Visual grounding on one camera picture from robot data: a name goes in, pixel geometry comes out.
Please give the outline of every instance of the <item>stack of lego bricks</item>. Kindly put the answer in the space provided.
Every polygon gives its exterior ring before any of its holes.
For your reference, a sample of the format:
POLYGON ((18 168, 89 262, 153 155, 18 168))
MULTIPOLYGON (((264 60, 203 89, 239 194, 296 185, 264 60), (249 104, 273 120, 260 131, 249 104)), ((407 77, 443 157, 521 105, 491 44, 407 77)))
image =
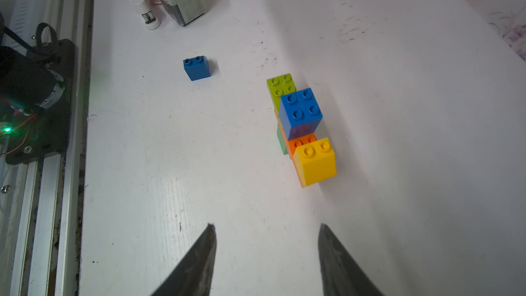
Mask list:
POLYGON ((290 74, 267 80, 278 120, 281 151, 288 154, 301 187, 336 176, 336 158, 328 138, 318 140, 316 128, 323 115, 312 89, 296 90, 290 74))

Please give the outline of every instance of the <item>metal rail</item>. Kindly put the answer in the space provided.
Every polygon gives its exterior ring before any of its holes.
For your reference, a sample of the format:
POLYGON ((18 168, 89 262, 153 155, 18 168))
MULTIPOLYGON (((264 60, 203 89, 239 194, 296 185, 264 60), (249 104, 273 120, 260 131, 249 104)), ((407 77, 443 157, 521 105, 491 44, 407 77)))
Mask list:
POLYGON ((66 153, 20 164, 11 171, 10 179, 16 177, 12 185, 17 185, 23 195, 19 226, 14 233, 12 271, 8 272, 6 294, 10 296, 69 296, 75 292, 78 181, 89 54, 87 27, 92 9, 93 0, 48 3, 45 20, 60 39, 71 39, 76 47, 69 143, 66 153))

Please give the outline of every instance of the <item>lime green lego brick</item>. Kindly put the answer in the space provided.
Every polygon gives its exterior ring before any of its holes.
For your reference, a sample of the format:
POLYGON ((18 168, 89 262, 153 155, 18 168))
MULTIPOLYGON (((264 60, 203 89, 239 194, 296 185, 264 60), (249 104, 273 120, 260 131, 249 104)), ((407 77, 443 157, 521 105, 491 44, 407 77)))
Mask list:
POLYGON ((283 133, 281 132, 279 125, 278 125, 277 134, 278 134, 279 146, 281 147, 281 152, 283 152, 284 155, 288 155, 289 151, 287 150, 287 145, 285 144, 285 141, 283 140, 283 133))
POLYGON ((296 91, 296 85, 294 84, 293 77, 290 73, 277 76, 275 78, 267 79, 267 87, 274 103, 274 109, 279 113, 279 99, 283 95, 294 93, 296 91))

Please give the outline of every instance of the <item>screw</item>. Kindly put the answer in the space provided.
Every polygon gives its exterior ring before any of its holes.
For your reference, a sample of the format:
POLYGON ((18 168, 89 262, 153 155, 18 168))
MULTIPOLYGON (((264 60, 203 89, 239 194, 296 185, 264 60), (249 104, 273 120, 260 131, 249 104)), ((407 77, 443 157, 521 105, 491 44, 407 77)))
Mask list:
POLYGON ((4 185, 2 187, 2 193, 8 193, 9 191, 11 191, 11 186, 8 184, 8 185, 4 185))

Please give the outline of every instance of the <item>white cylindrical component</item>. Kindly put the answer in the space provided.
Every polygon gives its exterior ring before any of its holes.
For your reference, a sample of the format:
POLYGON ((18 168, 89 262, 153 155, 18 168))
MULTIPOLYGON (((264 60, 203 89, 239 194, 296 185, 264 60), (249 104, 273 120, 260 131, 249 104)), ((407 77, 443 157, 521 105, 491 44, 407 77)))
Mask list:
POLYGON ((161 21, 151 12, 150 5, 146 0, 130 0, 135 11, 142 15, 146 29, 154 30, 159 27, 161 21))

